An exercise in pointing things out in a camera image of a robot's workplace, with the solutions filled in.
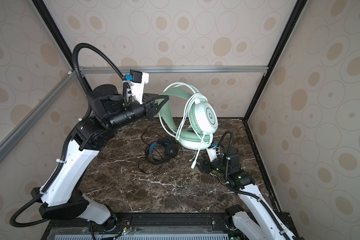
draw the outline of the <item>circle pattern wallpaper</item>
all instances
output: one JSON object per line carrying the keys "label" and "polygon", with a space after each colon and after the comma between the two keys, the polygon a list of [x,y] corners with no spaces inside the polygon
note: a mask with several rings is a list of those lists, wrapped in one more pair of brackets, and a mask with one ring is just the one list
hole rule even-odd
{"label": "circle pattern wallpaper", "polygon": [[[295,2],[50,0],[49,8],[71,49],[94,43],[125,66],[267,65]],[[89,57],[102,62],[83,51],[81,65],[92,66]]]}
{"label": "circle pattern wallpaper", "polygon": [[[55,3],[69,7],[72,2]],[[100,32],[106,27],[95,28],[102,23],[100,16],[97,16],[99,20],[92,20],[95,26],[92,29],[86,26],[86,18],[72,12],[65,12],[63,16],[64,23],[72,25],[77,33],[85,30]],[[82,37],[78,41],[89,40]],[[93,42],[97,46],[109,46],[109,51],[104,52],[112,52],[111,44],[105,39],[99,37]],[[28,1],[0,1],[0,142],[66,77],[70,69]],[[51,108],[1,162],[0,239],[40,239],[43,235],[47,223],[14,228],[9,220],[31,199],[30,191],[41,186],[56,167],[62,139],[66,138],[77,119],[85,114],[86,106],[82,107],[85,101],[77,80],[73,79]],[[72,119],[72,113],[78,117]],[[40,218],[38,206],[33,205],[18,217],[18,221],[29,222]]]}
{"label": "circle pattern wallpaper", "polygon": [[360,239],[360,1],[308,3],[249,125],[299,235]]}

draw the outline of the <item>black headphones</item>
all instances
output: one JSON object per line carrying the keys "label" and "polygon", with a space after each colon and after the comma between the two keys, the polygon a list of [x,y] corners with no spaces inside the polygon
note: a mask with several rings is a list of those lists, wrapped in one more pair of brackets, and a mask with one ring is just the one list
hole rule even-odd
{"label": "black headphones", "polygon": [[[161,156],[161,154],[155,149],[157,145],[161,145],[165,148],[164,150],[164,157]],[[154,172],[157,172],[161,166],[163,166],[163,163],[170,161],[171,159],[180,159],[183,156],[183,148],[182,148],[182,154],[180,157],[176,158],[177,154],[179,153],[179,146],[181,145],[175,140],[174,137],[171,136],[165,136],[161,139],[158,139],[150,144],[147,145],[145,148],[145,159],[139,159],[137,161],[137,167],[142,173],[145,174],[152,174]],[[152,156],[152,151],[155,150],[161,159],[154,158]],[[147,160],[149,163],[153,165],[160,165],[156,170],[153,172],[146,172],[145,170],[140,168],[140,162]]]}
{"label": "black headphones", "polygon": [[[157,146],[157,144],[165,148],[164,157],[162,160],[156,159],[152,156],[152,150],[154,149],[155,146]],[[174,137],[165,136],[161,139],[158,139],[156,142],[153,142],[151,145],[149,145],[149,148],[147,147],[149,156],[151,157],[152,160],[156,162],[156,164],[163,164],[164,162],[168,162],[170,159],[175,158],[177,156],[179,152],[179,148],[177,144],[178,143],[176,143]]]}

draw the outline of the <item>dark marble surface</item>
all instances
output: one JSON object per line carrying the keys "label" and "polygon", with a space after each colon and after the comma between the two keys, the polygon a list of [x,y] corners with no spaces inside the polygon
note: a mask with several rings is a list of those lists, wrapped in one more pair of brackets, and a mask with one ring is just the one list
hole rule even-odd
{"label": "dark marble surface", "polygon": [[[141,119],[123,127],[108,142],[88,166],[80,186],[83,193],[100,203],[108,204],[115,212],[224,212],[225,208],[235,204],[244,206],[236,194],[216,179],[220,177],[223,182],[222,174],[212,172],[213,176],[200,173],[197,167],[191,169],[189,159],[194,155],[193,150],[184,150],[180,159],[164,163],[154,174],[141,173],[137,161],[144,159],[146,145],[140,136],[150,124],[152,122]],[[165,135],[160,124],[149,129]],[[219,119],[214,141],[218,142],[227,130],[234,133],[233,146],[239,149],[241,166],[252,175],[269,203],[268,191],[243,123],[239,119]],[[144,137],[147,142],[157,138],[154,133]],[[228,140],[229,136],[226,136],[223,144],[227,146]],[[142,169],[148,171],[157,168],[145,162],[140,164]]]}

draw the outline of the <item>headphone ear cup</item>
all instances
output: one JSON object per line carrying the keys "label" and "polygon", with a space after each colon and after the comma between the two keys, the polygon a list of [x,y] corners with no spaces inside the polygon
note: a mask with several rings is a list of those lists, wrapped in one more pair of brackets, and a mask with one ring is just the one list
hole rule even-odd
{"label": "headphone ear cup", "polygon": [[198,133],[203,134],[203,131],[200,129],[199,124],[197,124],[196,116],[195,116],[195,104],[192,105],[191,109],[189,110],[189,121],[191,122],[192,128]]}
{"label": "headphone ear cup", "polygon": [[170,143],[167,147],[165,147],[164,155],[168,156],[168,161],[171,158],[174,158],[177,156],[179,152],[179,148],[176,143]]}
{"label": "headphone ear cup", "polygon": [[205,132],[206,134],[216,132],[218,127],[217,116],[209,103],[204,101],[197,103],[193,110],[193,115],[201,132]]}

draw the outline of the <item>cable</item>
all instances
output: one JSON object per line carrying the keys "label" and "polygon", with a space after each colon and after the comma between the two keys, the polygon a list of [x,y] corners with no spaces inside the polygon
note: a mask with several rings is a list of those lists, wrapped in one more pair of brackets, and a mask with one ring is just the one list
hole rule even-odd
{"label": "cable", "polygon": [[[278,228],[278,230],[280,232],[282,232],[284,229],[282,228],[282,226],[280,225],[279,221],[276,219],[276,217],[274,216],[272,210],[268,207],[268,205],[264,202],[263,199],[260,199],[259,196],[257,196],[256,194],[253,194],[253,193],[250,193],[250,192],[245,192],[245,191],[239,191],[239,190],[235,190],[233,189],[233,187],[231,186],[231,184],[229,183],[228,181],[228,174],[230,173],[230,168],[229,168],[229,162],[230,162],[230,157],[229,157],[229,153],[230,153],[230,149],[231,149],[231,146],[232,146],[232,142],[233,142],[233,134],[231,131],[226,131],[223,133],[223,135],[221,136],[220,138],[220,141],[219,143],[217,144],[217,147],[220,147],[221,146],[221,143],[224,139],[224,137],[226,136],[226,134],[230,134],[230,142],[228,144],[228,149],[227,149],[227,156],[226,156],[226,164],[225,164],[225,185],[226,187],[231,190],[232,192],[234,193],[237,193],[237,194],[243,194],[243,195],[247,195],[247,196],[250,196],[250,197],[253,197],[254,199],[258,200],[262,205],[263,207],[265,208],[265,210],[268,212],[269,216],[272,218],[273,222],[276,224],[276,227]],[[287,233],[283,233],[283,236],[286,240],[290,240],[289,236],[287,235]]]}
{"label": "cable", "polygon": [[[139,168],[140,172],[144,173],[144,174],[153,174],[155,172],[157,172],[162,166],[163,166],[163,163],[164,160],[163,160],[163,156],[154,148],[153,150],[157,152],[157,154],[160,156],[161,159],[156,159],[156,158],[153,158],[153,157],[150,157],[150,154],[149,154],[149,148],[151,147],[151,145],[154,143],[154,142],[157,142],[156,141],[153,141],[153,142],[146,142],[144,140],[144,135],[148,132],[152,132],[152,133],[155,133],[156,135],[158,135],[160,138],[163,138],[163,136],[155,131],[148,131],[148,128],[152,125],[156,125],[156,124],[160,124],[160,123],[152,123],[151,125],[149,125],[145,130],[144,132],[141,134],[140,136],[140,139],[142,142],[144,142],[147,146],[144,150],[144,159],[139,159],[137,161],[137,167]],[[177,145],[179,145],[181,147],[181,156],[179,158],[174,158],[174,159],[180,159],[182,156],[183,156],[183,147],[181,146],[181,144],[179,144],[178,142],[176,142]],[[152,165],[160,165],[156,170],[154,170],[153,172],[146,172],[145,170],[141,169],[140,167],[140,163],[143,162],[143,161],[148,161],[150,164]]]}
{"label": "cable", "polygon": [[192,86],[192,85],[189,85],[189,84],[186,84],[186,83],[182,83],[182,82],[178,82],[178,83],[171,83],[169,84],[163,92],[167,91],[170,87],[172,87],[173,85],[176,85],[174,86],[174,88],[178,87],[178,86],[186,86],[188,87],[189,89],[191,89],[191,91],[193,93],[199,93],[199,90],[197,88],[195,88],[195,86]]}
{"label": "cable", "polygon": [[225,184],[220,181],[220,178],[219,178],[217,175],[214,175],[214,174],[212,174],[211,172],[210,172],[209,174],[212,175],[212,176],[214,176],[214,177],[216,177],[217,180],[219,180],[219,183],[220,183],[221,185],[225,186]]}
{"label": "cable", "polygon": [[95,233],[93,232],[93,221],[91,221],[91,235],[92,235],[92,240],[96,240]]}
{"label": "cable", "polygon": [[189,160],[190,162],[195,158],[196,153],[197,153],[197,151],[195,151],[195,154],[194,154],[193,157]]}
{"label": "cable", "polygon": [[120,232],[116,237],[107,237],[107,238],[102,238],[101,240],[115,240],[118,237],[121,237],[121,235],[123,235],[123,232]]}
{"label": "cable", "polygon": [[196,166],[197,157],[199,156],[199,153],[200,153],[200,149],[201,149],[201,148],[202,148],[202,143],[200,143],[199,148],[197,149],[196,156],[195,156],[195,158],[193,159],[193,162],[192,162],[192,165],[191,165],[191,168],[192,168],[192,169],[194,169],[195,166]]}
{"label": "cable", "polygon": [[79,51],[83,48],[89,48],[92,51],[94,51],[95,53],[97,53],[98,55],[100,55],[115,70],[115,72],[119,75],[120,79],[123,80],[124,104],[126,107],[128,107],[130,105],[130,103],[132,102],[132,92],[131,91],[127,92],[127,90],[130,89],[130,86],[129,86],[127,80],[125,79],[125,77],[123,76],[123,74],[120,72],[120,70],[102,51],[97,49],[95,46],[92,46],[91,44],[88,44],[88,43],[79,43],[75,46],[75,48],[73,49],[73,52],[72,52],[72,65],[73,65],[73,69],[76,71],[77,78],[79,80],[79,83],[80,83],[84,93],[87,94],[90,91],[90,89],[88,89],[85,84],[85,81],[83,79],[83,76],[82,76],[81,70],[80,70],[80,66],[79,66],[79,60],[78,60]]}

